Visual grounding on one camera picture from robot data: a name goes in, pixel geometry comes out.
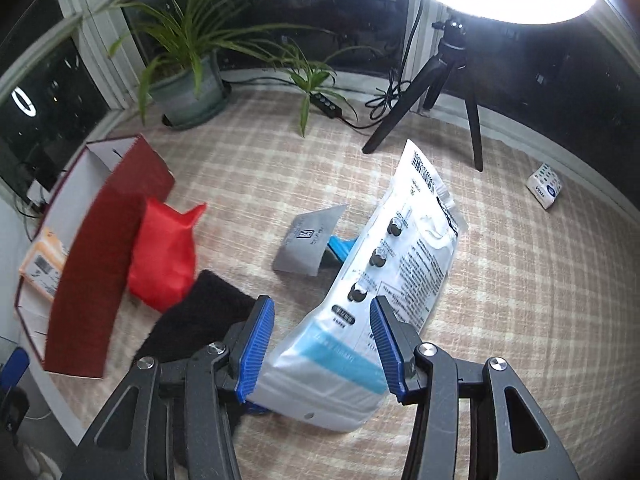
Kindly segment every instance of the plaid carpet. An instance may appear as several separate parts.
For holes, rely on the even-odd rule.
[[[348,203],[336,234],[355,237],[382,197],[407,138],[427,155],[469,224],[425,338],[455,357],[506,358],[542,407],[583,480],[619,479],[638,451],[640,230],[571,181],[544,211],[525,188],[539,163],[484,139],[473,168],[467,131],[411,115],[373,155],[365,137],[312,113],[297,134],[299,100],[238,92],[188,132],[141,128],[176,185],[169,204],[207,202],[197,225],[198,268],[276,303],[272,343],[317,306],[334,278],[275,273],[271,261],[298,213]],[[149,123],[159,123],[151,117]],[[88,426],[158,314],[123,302],[105,379],[52,376]],[[468,404],[461,406],[457,478],[466,478]],[[245,480],[399,478],[415,410],[390,396],[361,429],[337,434],[279,415],[245,417],[236,452]]]

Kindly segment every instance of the barcode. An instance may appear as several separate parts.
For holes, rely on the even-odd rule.
[[[418,155],[418,152],[414,152],[414,161],[412,162],[412,165],[418,171],[418,173],[420,173],[422,179],[427,183],[427,187],[433,193],[433,179],[431,178],[429,171],[427,171],[427,168],[424,167],[424,164],[422,163],[422,159],[420,158],[420,155]]]
[[[51,264],[44,259],[44,256],[36,256],[36,261],[34,263],[36,264],[36,267],[38,267],[45,274],[49,274],[51,272],[51,269],[53,269],[53,267],[51,267]]]
[[[53,288],[51,285],[46,285],[44,283],[41,283],[40,285],[44,287],[44,289],[47,291],[47,293],[50,296],[55,296],[56,295],[56,289]]]

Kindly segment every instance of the white plastic bag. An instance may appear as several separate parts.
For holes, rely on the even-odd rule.
[[[329,293],[267,356],[249,400],[329,430],[362,425],[387,392],[371,300],[386,296],[396,316],[420,330],[466,229],[435,168],[408,140]]]

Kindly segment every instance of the plastic bag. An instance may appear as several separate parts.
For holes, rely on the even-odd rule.
[[[206,208],[206,204],[200,204],[183,214],[153,197],[146,199],[127,285],[148,306],[164,312],[182,301],[193,285],[193,226]]]
[[[467,226],[435,168],[410,140],[389,189],[324,301],[265,359],[255,404],[336,431],[353,431],[387,391],[369,324],[384,295],[422,328]]]

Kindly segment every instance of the window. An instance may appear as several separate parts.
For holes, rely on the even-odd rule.
[[[60,172],[108,111],[71,39],[0,105],[0,176],[23,199],[33,167]]]
[[[169,0],[135,0],[161,7]],[[180,5],[186,0],[177,0]],[[398,68],[404,48],[409,0],[260,0],[233,24],[248,26],[256,23],[295,23],[323,28],[334,36],[311,30],[283,30],[273,39],[293,38],[312,59],[324,59],[336,50],[352,45],[369,45],[382,54],[367,50],[345,53],[332,60],[337,70],[386,77],[390,68]],[[137,12],[125,9],[127,21],[135,23]],[[158,46],[147,37],[136,38],[138,48],[148,62]],[[220,56],[221,68],[251,68],[259,62],[235,52]]]
[[[478,104],[557,142],[640,206],[640,77],[588,17],[467,18],[466,31]],[[456,73],[444,91],[463,97]]]
[[[35,0],[20,20],[0,40],[0,74],[32,43],[62,20],[58,0]]]

